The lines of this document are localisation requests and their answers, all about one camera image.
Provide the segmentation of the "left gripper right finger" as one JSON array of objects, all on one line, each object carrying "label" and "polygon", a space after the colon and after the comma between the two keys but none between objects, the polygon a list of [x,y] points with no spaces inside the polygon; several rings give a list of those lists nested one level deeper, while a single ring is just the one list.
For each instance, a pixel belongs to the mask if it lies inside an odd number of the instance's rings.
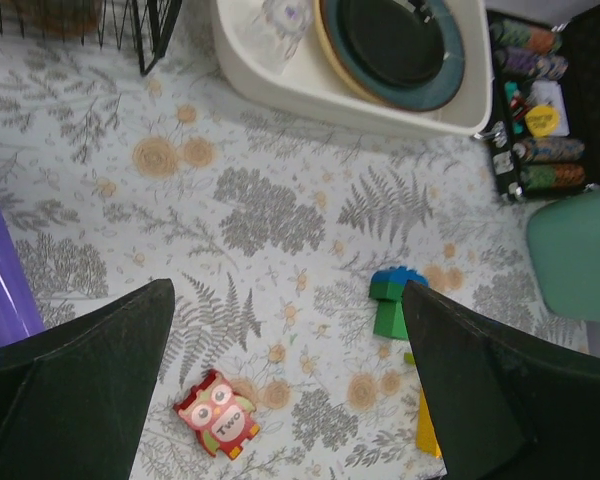
[{"label": "left gripper right finger", "polygon": [[600,358],[403,291],[448,479],[600,479]]}]

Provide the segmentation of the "blue ceramic plate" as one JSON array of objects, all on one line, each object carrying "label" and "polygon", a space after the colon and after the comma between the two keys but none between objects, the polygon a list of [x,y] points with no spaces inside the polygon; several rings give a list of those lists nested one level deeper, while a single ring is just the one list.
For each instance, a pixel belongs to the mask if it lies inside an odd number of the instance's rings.
[{"label": "blue ceramic plate", "polygon": [[385,84],[357,65],[338,26],[337,7],[342,1],[321,2],[326,28],[341,63],[362,86],[390,103],[391,107],[411,112],[429,112],[448,104],[460,90],[465,74],[465,49],[459,26],[445,2],[425,1],[432,8],[442,29],[445,46],[443,66],[432,80],[412,87]]}]

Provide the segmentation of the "yellow bear plate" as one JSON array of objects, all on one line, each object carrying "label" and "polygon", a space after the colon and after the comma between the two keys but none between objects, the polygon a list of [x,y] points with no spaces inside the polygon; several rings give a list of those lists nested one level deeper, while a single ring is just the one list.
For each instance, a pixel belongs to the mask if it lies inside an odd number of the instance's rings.
[{"label": "yellow bear plate", "polygon": [[362,86],[344,67],[336,51],[331,43],[328,29],[326,28],[325,20],[322,14],[322,2],[320,0],[313,1],[315,30],[318,37],[319,45],[326,57],[327,62],[334,70],[335,74],[344,82],[344,84],[360,99],[373,104],[391,107],[390,103],[381,99],[377,95]]}]

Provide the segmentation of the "brown spice jar white lid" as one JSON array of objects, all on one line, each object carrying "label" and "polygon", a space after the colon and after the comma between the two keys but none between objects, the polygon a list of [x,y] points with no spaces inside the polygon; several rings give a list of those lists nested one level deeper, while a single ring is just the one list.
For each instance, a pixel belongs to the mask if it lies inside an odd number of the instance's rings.
[{"label": "brown spice jar white lid", "polygon": [[27,24],[69,38],[94,32],[103,9],[100,0],[24,0],[10,4]]}]

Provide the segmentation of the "black small plate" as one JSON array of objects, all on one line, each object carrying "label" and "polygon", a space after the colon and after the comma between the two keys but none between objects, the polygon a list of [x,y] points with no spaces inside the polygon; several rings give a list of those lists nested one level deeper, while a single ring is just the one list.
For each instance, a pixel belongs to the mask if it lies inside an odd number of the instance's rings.
[{"label": "black small plate", "polygon": [[342,1],[337,21],[357,65],[385,84],[424,84],[443,66],[442,29],[425,1]]}]

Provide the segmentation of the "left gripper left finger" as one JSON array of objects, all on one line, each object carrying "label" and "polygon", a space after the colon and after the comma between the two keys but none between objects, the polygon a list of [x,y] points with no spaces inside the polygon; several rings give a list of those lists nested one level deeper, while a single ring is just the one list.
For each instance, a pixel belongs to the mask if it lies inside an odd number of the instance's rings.
[{"label": "left gripper left finger", "polygon": [[127,479],[175,309],[157,279],[0,348],[0,479]]}]

